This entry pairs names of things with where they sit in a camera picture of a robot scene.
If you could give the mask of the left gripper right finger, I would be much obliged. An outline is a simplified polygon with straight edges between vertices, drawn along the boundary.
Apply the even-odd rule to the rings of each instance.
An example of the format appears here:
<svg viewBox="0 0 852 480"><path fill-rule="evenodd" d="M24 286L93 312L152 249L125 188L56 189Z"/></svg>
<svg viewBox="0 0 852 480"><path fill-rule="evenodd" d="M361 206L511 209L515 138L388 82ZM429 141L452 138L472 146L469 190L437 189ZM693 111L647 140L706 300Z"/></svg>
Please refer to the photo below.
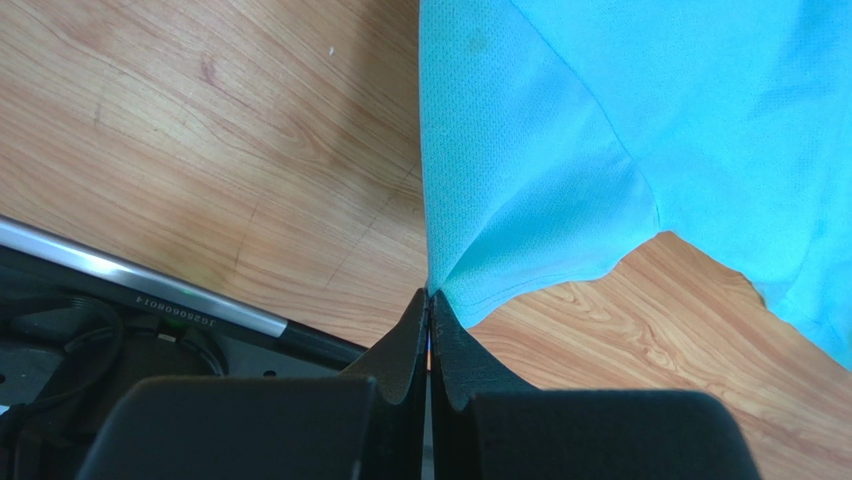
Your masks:
<svg viewBox="0 0 852 480"><path fill-rule="evenodd" d="M544 390L429 305L439 479L756 479L741 430L690 390Z"/></svg>

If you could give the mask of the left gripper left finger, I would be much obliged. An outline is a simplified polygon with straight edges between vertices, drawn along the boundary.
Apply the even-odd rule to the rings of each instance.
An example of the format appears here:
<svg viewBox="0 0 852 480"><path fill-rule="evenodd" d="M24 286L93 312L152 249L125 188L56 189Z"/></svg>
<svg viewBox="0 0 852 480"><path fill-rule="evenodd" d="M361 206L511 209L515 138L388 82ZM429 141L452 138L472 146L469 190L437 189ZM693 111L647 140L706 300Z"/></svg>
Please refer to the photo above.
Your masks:
<svg viewBox="0 0 852 480"><path fill-rule="evenodd" d="M332 377L155 377L108 416L82 479L417 479L428 296Z"/></svg>

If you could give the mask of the mint green t-shirt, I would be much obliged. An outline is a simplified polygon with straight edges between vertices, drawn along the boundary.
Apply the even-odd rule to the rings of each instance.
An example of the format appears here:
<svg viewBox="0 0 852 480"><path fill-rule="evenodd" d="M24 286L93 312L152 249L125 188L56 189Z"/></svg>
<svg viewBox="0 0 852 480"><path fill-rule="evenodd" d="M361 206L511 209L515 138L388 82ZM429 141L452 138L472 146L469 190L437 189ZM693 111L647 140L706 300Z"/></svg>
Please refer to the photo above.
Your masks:
<svg viewBox="0 0 852 480"><path fill-rule="evenodd" d="M851 364L847 1L424 1L431 293L460 323L670 231Z"/></svg>

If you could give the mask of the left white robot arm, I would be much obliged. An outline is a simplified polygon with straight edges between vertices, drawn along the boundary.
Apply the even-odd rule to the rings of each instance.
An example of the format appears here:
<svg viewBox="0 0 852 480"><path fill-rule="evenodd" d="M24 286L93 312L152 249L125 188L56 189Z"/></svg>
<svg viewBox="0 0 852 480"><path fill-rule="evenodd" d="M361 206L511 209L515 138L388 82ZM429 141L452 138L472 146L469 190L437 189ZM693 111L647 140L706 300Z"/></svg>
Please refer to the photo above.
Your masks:
<svg viewBox="0 0 852 480"><path fill-rule="evenodd" d="M5 479L756 479L684 390L542 390L414 293L364 348L1 221Z"/></svg>

